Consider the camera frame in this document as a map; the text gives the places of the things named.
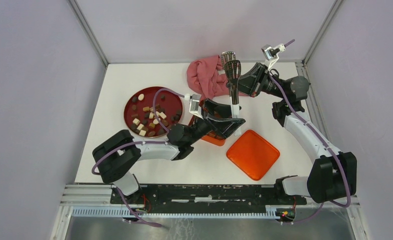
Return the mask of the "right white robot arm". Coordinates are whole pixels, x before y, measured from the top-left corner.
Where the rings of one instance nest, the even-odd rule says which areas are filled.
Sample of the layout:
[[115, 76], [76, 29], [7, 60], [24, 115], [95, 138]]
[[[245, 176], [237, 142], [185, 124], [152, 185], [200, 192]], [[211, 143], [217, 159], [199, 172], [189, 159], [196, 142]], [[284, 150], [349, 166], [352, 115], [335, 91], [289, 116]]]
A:
[[303, 76], [281, 79], [276, 69], [257, 62], [238, 80], [238, 90], [250, 97], [260, 93], [281, 98], [272, 104], [272, 115], [285, 128], [312, 161], [308, 176], [286, 176], [276, 180], [273, 198], [279, 204], [293, 196], [311, 198], [349, 207], [357, 191], [357, 158], [334, 146], [309, 120], [302, 101], [308, 98], [310, 82]]

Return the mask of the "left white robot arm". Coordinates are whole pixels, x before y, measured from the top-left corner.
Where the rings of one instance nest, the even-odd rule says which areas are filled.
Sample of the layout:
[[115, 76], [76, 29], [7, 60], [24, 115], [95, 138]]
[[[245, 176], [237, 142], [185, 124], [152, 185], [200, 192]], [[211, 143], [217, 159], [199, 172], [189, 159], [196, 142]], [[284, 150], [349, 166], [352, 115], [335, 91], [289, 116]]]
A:
[[202, 106], [192, 106], [197, 112], [193, 123], [175, 123], [168, 128], [166, 141], [135, 141], [130, 131], [120, 130], [92, 151], [95, 164], [91, 172], [99, 175], [105, 184], [114, 188], [130, 204], [142, 197], [140, 184], [132, 166], [143, 160], [178, 161], [185, 159], [193, 150], [193, 144], [210, 132], [226, 139], [246, 121], [237, 117], [240, 107], [205, 100]]

